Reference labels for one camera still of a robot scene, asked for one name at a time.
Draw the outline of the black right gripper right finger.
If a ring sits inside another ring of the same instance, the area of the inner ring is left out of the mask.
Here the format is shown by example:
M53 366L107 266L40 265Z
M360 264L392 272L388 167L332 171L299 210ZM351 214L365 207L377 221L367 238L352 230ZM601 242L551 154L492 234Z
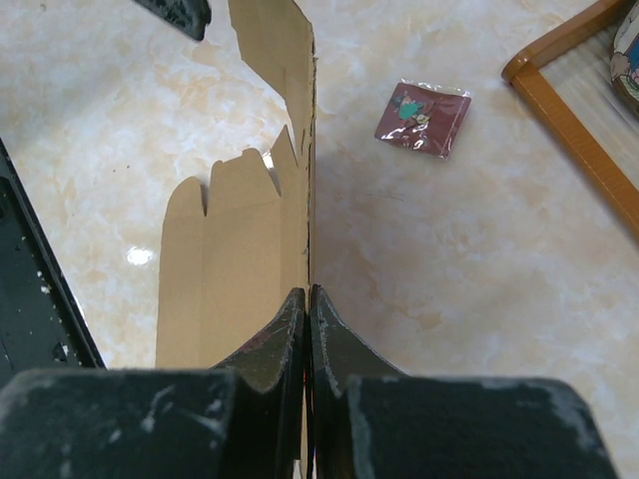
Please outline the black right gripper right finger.
M407 375L339 317L310 311L320 478L613 478L589 407L540 377Z

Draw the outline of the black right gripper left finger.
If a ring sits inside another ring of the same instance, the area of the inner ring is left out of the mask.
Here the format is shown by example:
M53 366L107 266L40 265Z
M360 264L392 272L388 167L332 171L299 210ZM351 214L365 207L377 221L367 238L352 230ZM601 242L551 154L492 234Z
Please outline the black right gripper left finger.
M290 478L306 295L210 369L34 369L1 392L5 478Z

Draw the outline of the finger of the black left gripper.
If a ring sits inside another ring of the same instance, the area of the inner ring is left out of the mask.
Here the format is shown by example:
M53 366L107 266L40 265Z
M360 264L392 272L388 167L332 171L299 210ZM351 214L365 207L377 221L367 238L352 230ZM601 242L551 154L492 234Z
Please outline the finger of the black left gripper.
M208 0L135 0L148 11L195 41L205 38L211 23Z

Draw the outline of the brown cardboard box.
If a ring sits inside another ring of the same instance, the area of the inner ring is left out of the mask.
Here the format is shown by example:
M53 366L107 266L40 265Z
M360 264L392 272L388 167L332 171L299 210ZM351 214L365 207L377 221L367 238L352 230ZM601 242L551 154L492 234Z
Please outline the brown cardboard box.
M274 319L313 279L315 35L293 1L229 5L243 61L285 101L290 123L266 155L215 163L207 187L173 191L159 269L156 364L210 369Z

